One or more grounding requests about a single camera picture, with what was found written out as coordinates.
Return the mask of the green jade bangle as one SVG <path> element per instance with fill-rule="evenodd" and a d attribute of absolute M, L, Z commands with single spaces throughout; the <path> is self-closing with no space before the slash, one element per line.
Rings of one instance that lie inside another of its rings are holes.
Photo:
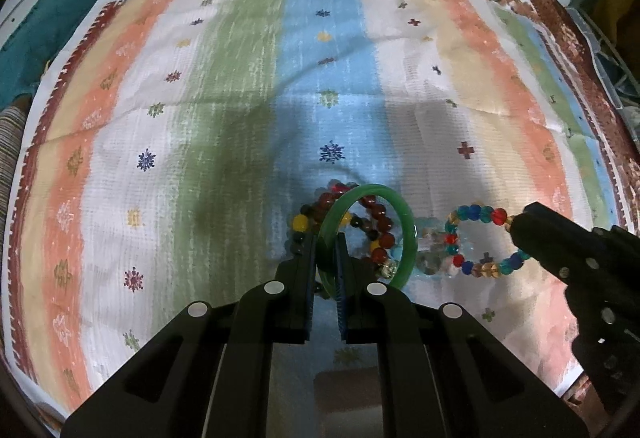
<path fill-rule="evenodd" d="M 402 198 L 402 196 L 394 190 L 382 184 L 365 184 L 354 187 L 345 192 L 331 206 L 318 233 L 318 242 L 324 247 L 329 248 L 335 241 L 338 229 L 344 214 L 349 211 L 352 204 L 355 204 L 368 195 L 382 197 L 395 210 L 400 221 L 402 230 L 402 254 L 397 271 L 388 285 L 401 289 L 409 281 L 416 254 L 418 253 L 418 243 L 416 242 L 416 224 L 411 208 Z"/>

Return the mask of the striped colourful woven cloth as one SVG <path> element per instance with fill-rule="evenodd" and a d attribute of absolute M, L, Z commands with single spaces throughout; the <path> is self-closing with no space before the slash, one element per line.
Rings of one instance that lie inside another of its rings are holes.
<path fill-rule="evenodd" d="M 195 299 L 264 282 L 334 182 L 420 228 L 477 203 L 620 224 L 534 25 L 485 0 L 99 0 L 41 75 L 12 182 L 4 360 L 58 430 Z"/>

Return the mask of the grey striped bolster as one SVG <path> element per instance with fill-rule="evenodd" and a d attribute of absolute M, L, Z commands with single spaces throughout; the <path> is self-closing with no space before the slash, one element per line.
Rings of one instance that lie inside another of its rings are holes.
<path fill-rule="evenodd" d="M 6 227 L 9 198 L 26 123 L 23 109 L 11 105 L 0 116 L 0 217 L 1 233 Z"/>

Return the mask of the teal pillow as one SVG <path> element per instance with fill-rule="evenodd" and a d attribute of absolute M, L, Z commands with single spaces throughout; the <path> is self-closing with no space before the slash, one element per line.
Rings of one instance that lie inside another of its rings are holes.
<path fill-rule="evenodd" d="M 1 106 L 38 89 L 44 65 L 58 56 L 96 0 L 38 0 L 1 45 Z"/>

